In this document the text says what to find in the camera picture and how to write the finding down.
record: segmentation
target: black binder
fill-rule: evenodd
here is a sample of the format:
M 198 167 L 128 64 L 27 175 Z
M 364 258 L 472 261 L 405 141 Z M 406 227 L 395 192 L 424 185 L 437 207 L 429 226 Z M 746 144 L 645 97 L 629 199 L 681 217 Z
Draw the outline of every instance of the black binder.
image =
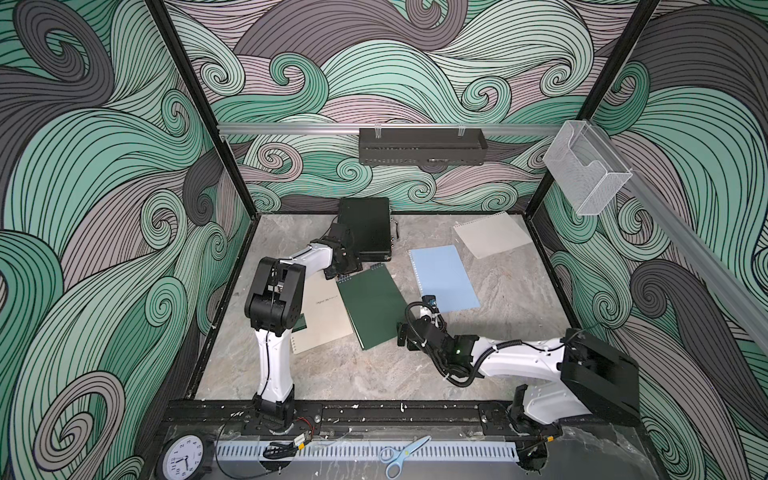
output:
M 389 229 L 389 198 L 342 198 L 339 223 L 352 232 L 352 250 L 362 262 L 389 262 L 392 234 Z

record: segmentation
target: green swirl wall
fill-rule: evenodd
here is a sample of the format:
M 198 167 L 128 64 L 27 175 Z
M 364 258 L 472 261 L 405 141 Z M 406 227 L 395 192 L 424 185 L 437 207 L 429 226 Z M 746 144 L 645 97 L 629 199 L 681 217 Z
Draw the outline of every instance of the green swirl wall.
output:
M 636 2 L 168 0 L 219 122 L 559 124 Z M 257 208 L 522 212 L 550 139 L 493 137 L 480 167 L 362 167 L 357 138 L 229 138 Z
M 661 2 L 593 122 L 768 309 L 768 5 L 710 4 Z M 640 364 L 670 477 L 764 480 L 768 359 L 631 191 L 576 217 L 554 185 L 535 226 L 582 325 Z
M 3 478 L 136 478 L 184 394 L 250 223 L 184 92 L 142 0 L 0 5 Z

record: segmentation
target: blue notebook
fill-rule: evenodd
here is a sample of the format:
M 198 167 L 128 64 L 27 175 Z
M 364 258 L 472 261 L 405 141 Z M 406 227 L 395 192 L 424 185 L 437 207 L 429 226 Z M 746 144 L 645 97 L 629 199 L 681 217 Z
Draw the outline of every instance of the blue notebook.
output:
M 441 312 L 477 308 L 480 301 L 453 245 L 410 250 L 413 272 L 422 295 L 437 297 Z

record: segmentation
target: notebook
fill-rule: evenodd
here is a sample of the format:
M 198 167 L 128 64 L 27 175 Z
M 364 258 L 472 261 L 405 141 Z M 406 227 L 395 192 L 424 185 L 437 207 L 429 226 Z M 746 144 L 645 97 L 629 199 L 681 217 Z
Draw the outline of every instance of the notebook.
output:
M 528 232 L 506 212 L 453 227 L 475 258 L 485 258 L 531 242 Z
M 322 270 L 304 283 L 301 313 L 303 322 L 300 317 L 291 332 L 293 353 L 305 352 L 354 333 L 336 281 L 326 280 Z
M 397 336 L 407 304 L 386 266 L 378 263 L 339 279 L 339 291 L 363 350 Z
M 469 282 L 462 259 L 453 245 L 410 250 L 419 292 L 434 295 L 441 312 L 455 312 L 480 306 Z

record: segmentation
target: beige notebook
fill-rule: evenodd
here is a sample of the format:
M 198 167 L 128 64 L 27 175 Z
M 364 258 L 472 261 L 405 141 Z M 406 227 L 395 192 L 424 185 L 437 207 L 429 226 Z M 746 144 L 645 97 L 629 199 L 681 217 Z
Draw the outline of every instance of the beige notebook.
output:
M 478 218 L 453 228 L 475 258 L 505 252 L 531 242 L 528 232 L 506 212 Z
M 326 280 L 322 270 L 304 284 L 301 313 L 306 319 L 306 328 L 291 332 L 293 353 L 305 352 L 354 333 L 336 280 Z

